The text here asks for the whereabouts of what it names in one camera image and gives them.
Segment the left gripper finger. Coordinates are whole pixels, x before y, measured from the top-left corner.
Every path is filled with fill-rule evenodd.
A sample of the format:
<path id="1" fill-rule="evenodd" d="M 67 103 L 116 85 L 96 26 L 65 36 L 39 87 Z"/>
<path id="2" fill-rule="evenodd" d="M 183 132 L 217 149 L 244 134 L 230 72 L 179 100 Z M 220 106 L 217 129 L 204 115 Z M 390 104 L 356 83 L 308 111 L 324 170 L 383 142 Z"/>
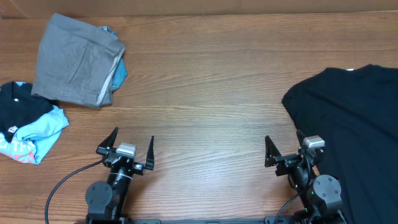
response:
<path id="1" fill-rule="evenodd" d="M 114 142 L 118 135 L 119 128 L 115 127 L 112 133 L 98 146 L 102 149 L 111 149 L 114 146 Z"/>
<path id="2" fill-rule="evenodd" d="M 154 136 L 151 137 L 149 148 L 146 156 L 146 170 L 154 170 Z"/>

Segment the black t-shirt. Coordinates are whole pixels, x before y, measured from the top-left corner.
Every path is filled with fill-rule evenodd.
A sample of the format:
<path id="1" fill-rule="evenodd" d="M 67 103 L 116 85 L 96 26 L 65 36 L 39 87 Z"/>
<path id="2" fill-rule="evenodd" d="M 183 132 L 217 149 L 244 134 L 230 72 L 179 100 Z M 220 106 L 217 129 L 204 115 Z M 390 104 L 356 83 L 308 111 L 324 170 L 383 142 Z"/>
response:
<path id="1" fill-rule="evenodd" d="M 325 141 L 317 167 L 339 179 L 347 221 L 396 223 L 397 70 L 327 68 L 282 102 L 297 129 Z"/>

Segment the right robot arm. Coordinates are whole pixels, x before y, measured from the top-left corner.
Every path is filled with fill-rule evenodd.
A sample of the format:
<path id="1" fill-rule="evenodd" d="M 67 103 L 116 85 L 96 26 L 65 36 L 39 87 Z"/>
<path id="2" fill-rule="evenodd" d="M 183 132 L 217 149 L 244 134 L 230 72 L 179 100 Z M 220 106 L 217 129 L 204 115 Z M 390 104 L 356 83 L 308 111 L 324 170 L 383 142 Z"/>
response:
<path id="1" fill-rule="evenodd" d="M 286 175 L 297 192 L 275 216 L 265 223 L 346 223 L 343 215 L 341 185 L 332 175 L 317 175 L 313 167 L 323 156 L 325 141 L 320 136 L 306 137 L 296 131 L 298 152 L 283 156 L 272 139 L 265 137 L 265 167 L 275 167 L 277 176 Z"/>

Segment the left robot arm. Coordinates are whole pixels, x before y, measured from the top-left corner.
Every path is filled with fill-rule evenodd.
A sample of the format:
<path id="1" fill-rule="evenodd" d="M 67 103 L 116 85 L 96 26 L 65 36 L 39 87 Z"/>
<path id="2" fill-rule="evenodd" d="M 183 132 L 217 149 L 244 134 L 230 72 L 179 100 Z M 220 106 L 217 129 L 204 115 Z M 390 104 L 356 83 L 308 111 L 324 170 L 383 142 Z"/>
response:
<path id="1" fill-rule="evenodd" d="M 97 181 L 86 190 L 87 223 L 133 223 L 123 213 L 129 186 L 134 175 L 154 170 L 154 137 L 151 137 L 145 163 L 135 161 L 136 146 L 121 143 L 114 147 L 119 128 L 98 145 L 96 153 L 103 156 L 101 163 L 110 168 L 106 181 Z"/>

